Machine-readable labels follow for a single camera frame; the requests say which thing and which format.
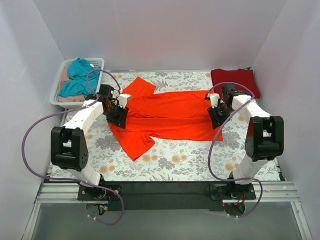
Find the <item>orange t-shirt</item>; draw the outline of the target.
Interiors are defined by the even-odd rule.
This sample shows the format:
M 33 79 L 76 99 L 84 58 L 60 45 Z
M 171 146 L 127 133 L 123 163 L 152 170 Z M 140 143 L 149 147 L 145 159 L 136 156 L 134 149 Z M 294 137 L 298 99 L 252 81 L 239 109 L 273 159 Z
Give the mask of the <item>orange t-shirt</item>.
M 154 144 L 154 137 L 169 140 L 223 140 L 222 132 L 212 127 L 206 91 L 155 93 L 156 86 L 137 77 L 123 91 L 132 99 L 125 128 L 110 124 L 110 130 L 125 153 L 136 160 Z

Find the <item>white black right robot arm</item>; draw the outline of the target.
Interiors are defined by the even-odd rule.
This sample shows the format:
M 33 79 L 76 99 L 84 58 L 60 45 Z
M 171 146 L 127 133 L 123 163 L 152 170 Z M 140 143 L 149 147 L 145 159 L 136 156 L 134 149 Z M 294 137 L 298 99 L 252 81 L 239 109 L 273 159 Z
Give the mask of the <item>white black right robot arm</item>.
M 254 93 L 247 87 L 243 91 L 236 89 L 236 82 L 221 82 L 222 95 L 208 90 L 205 100 L 211 106 L 208 113 L 212 127 L 222 132 L 225 125 L 235 114 L 240 114 L 248 124 L 244 141 L 245 155 L 226 182 L 227 195 L 237 199 L 245 192 L 243 185 L 255 181 L 259 170 L 269 161 L 284 152 L 284 119 L 263 110 L 256 102 Z

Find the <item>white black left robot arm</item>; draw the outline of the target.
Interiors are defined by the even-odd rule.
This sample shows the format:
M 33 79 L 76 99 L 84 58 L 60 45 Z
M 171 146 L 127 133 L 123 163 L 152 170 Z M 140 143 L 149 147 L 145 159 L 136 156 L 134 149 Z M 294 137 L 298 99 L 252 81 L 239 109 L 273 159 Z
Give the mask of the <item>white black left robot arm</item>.
M 104 115 L 109 124 L 125 129 L 129 112 L 127 107 L 132 96 L 121 93 L 114 97 L 115 89 L 104 84 L 97 94 L 89 94 L 81 110 L 61 127 L 54 127 L 50 134 L 51 163 L 67 170 L 79 183 L 88 186 L 95 200 L 106 196 L 102 176 L 89 164 L 89 151 L 85 135 L 99 116 Z

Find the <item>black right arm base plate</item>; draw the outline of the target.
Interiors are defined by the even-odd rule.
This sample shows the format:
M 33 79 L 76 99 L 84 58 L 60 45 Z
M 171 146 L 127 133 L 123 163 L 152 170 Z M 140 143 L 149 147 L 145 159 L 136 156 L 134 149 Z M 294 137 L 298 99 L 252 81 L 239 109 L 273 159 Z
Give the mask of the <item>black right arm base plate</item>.
M 213 182 L 204 187 L 204 192 L 212 200 L 255 200 L 253 185 L 236 184 L 234 182 Z

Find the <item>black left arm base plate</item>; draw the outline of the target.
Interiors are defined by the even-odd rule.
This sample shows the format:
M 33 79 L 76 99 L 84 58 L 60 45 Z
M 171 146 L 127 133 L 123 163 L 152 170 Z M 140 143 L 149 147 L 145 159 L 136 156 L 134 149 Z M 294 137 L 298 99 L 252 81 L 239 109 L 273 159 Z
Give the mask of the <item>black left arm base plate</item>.
M 78 201 L 108 201 L 109 199 L 118 201 L 119 197 L 116 194 L 101 188 L 83 185 L 79 186 L 77 195 Z

